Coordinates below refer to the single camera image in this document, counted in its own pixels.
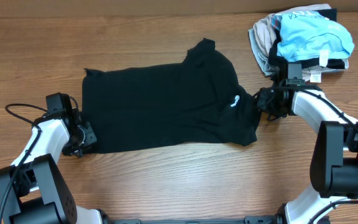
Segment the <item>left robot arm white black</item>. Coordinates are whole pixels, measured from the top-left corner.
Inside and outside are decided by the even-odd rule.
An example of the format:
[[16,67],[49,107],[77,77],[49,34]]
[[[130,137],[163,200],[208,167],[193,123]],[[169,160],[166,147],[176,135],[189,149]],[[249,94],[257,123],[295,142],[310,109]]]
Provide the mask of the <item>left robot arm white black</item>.
[[32,128],[20,156],[0,169],[0,223],[110,223],[101,210],[76,205],[57,161],[70,139],[60,119]]

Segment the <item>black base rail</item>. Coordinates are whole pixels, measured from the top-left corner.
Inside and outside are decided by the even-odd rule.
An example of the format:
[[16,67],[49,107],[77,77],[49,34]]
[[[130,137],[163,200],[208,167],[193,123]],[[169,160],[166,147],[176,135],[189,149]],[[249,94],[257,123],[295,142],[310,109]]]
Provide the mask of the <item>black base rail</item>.
[[228,219],[197,219],[197,220],[111,220],[111,224],[286,224],[282,215],[246,216]]

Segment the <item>light blue folded garment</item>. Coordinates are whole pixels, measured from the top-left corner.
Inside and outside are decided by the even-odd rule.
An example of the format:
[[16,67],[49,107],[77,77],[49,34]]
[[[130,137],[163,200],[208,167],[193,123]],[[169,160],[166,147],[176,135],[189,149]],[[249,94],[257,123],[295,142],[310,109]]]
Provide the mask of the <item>light blue folded garment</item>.
[[277,56],[289,62],[323,59],[345,59],[351,56],[354,42],[340,23],[317,11],[294,11],[276,14],[272,25],[279,31]]

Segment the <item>grey folded garment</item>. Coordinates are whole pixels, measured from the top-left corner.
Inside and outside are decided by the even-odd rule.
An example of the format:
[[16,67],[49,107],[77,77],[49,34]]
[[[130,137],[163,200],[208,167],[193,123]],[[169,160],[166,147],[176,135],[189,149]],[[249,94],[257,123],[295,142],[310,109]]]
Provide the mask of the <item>grey folded garment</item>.
[[251,46],[252,53],[254,54],[256,62],[258,64],[260,70],[262,71],[262,73],[266,77],[278,73],[278,67],[270,65],[268,63],[268,57],[266,57],[262,53],[259,46],[257,45],[254,30],[249,29],[248,33],[249,33],[249,40],[250,40],[250,46]]

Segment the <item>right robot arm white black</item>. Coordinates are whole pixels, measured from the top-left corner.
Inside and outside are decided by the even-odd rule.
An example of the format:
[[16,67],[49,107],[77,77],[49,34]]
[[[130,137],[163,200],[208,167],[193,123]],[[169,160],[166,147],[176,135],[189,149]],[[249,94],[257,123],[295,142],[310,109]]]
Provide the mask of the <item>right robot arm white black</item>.
[[316,85],[271,86],[254,96],[269,121],[296,115],[317,134],[310,184],[282,205],[273,222],[324,223],[338,206],[358,204],[358,120],[333,105]]

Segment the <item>black t-shirt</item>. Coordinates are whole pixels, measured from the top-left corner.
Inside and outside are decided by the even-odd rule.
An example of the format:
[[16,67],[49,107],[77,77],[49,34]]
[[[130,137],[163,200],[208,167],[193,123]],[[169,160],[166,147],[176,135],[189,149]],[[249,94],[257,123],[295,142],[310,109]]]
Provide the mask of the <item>black t-shirt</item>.
[[210,39],[189,49],[180,63],[88,69],[82,103],[100,154],[186,142],[248,146],[257,139],[261,115]]

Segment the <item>beige folded garment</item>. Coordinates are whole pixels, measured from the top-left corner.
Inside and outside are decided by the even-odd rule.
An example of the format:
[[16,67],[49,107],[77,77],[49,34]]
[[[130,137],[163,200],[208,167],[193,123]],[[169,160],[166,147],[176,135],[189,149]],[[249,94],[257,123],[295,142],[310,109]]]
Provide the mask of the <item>beige folded garment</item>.
[[[329,4],[313,4],[309,6],[299,6],[299,7],[294,7],[292,9],[287,9],[285,11],[282,11],[282,13],[296,12],[296,11],[316,11],[320,9],[331,9],[331,6]],[[254,30],[257,45],[259,46],[260,50],[266,57],[268,57],[269,48],[272,46],[270,32],[267,29],[268,16],[256,22],[253,25],[253,28],[251,28]],[[332,70],[324,67],[321,67],[320,69],[317,70],[302,69],[302,75],[305,81],[309,81],[311,74],[332,73],[332,72],[339,72],[339,71],[343,71],[343,70]]]

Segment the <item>black folded garment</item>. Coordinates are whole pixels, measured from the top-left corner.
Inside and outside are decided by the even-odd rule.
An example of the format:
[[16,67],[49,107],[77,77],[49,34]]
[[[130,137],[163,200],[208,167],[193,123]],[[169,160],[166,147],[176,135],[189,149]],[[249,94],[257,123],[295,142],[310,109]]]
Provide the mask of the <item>black folded garment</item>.
[[[327,17],[330,21],[337,21],[337,9],[320,9],[316,10],[322,16]],[[277,56],[277,45],[281,42],[280,32],[276,28],[275,22],[273,21],[273,15],[268,16],[267,29],[270,32],[272,46],[268,51],[268,64],[283,68],[287,64],[287,60],[283,57]],[[307,60],[300,60],[302,69],[306,70],[317,70],[319,66],[319,58],[310,58]],[[348,69],[349,63],[346,59],[329,59],[328,64],[325,68],[332,70],[345,70]]]

